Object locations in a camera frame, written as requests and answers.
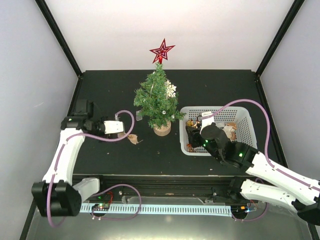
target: basket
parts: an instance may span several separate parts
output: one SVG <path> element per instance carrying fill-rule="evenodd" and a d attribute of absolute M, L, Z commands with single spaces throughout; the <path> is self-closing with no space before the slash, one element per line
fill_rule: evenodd
<path fill-rule="evenodd" d="M 189 156 L 211 156 L 210 153 L 208 153 L 202 146 L 194 148 L 194 152 L 188 152 L 187 144 L 189 143 L 189 141 L 186 131 L 186 122 L 190 119 L 195 121 L 196 118 L 203 112 L 211 111 L 215 113 L 220 108 L 222 107 L 185 106 L 181 109 L 182 113 L 186 113 L 183 120 L 179 121 L 181 150 L 184 154 Z M 250 145 L 251 147 L 257 148 L 257 139 L 254 126 L 252 124 L 252 120 L 248 110 L 244 107 L 229 106 L 220 113 L 218 113 L 216 116 L 214 116 L 214 122 L 236 123 L 237 129 L 235 130 L 235 141 L 245 143 Z"/>

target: white snowflake decoration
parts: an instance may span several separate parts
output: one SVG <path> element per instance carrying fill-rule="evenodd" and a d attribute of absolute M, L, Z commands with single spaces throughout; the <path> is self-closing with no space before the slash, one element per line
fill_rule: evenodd
<path fill-rule="evenodd" d="M 167 98 L 174 98 L 176 96 L 176 89 L 177 87 L 175 85 L 173 85 L 169 80 L 167 80 L 165 82 L 165 86 L 166 86 L 166 97 Z"/>

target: metal floor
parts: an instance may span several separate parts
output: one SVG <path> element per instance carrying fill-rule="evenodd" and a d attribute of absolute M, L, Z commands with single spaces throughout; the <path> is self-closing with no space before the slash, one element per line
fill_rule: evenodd
<path fill-rule="evenodd" d="M 259 215 L 261 209 L 250 213 Z M 108 217 L 121 218 L 123 214 Z M 311 240 L 307 223 L 273 207 L 257 221 L 226 216 L 138 215 L 129 221 L 92 220 L 88 213 L 68 217 L 59 228 L 36 212 L 28 240 Z"/>

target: christmas tree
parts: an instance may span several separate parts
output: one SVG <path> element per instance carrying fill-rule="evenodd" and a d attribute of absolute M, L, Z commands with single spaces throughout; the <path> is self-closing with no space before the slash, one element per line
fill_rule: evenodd
<path fill-rule="evenodd" d="M 184 118 L 185 113 L 177 110 L 177 87 L 167 79 L 162 64 L 156 63 L 155 71 L 140 85 L 141 88 L 135 91 L 133 104 L 142 107 L 140 116 L 149 116 L 151 128 L 167 127 L 168 122 Z"/>

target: black tabletop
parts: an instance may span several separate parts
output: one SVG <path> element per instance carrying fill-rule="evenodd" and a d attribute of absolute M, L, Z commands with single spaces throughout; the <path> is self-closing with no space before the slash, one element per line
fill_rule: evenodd
<path fill-rule="evenodd" d="M 153 70 L 86 71 L 78 99 L 94 101 L 94 118 L 114 117 L 119 110 L 136 113 L 135 90 Z M 177 86 L 178 108 L 186 106 L 223 106 L 237 99 L 260 102 L 254 73 L 250 70 L 166 70 L 168 79 Z M 266 120 L 261 110 L 250 103 L 236 104 L 251 116 L 258 149 L 264 152 Z M 120 115 L 128 130 L 131 118 Z M 78 154 L 74 174 L 79 175 L 148 175 L 148 176 L 241 176 L 236 168 L 220 165 L 209 156 L 188 156 L 181 151 L 179 122 L 174 122 L 167 136 L 157 136 L 147 118 L 135 122 L 133 134 L 143 140 L 137 145 L 128 139 L 106 143 L 86 138 Z M 270 140 L 269 157 L 278 162 Z"/>

